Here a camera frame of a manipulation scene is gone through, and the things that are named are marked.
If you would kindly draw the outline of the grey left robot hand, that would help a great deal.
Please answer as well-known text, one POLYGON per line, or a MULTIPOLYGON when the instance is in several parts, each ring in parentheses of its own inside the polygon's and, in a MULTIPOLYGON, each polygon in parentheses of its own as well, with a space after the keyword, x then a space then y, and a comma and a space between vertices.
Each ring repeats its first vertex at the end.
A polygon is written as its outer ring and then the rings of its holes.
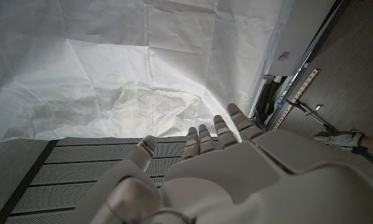
POLYGON ((147 175, 157 148, 145 137, 92 186, 70 223, 373 223, 373 183, 318 141, 265 132, 235 105, 240 138, 214 117, 190 128, 180 162, 160 186, 147 175))

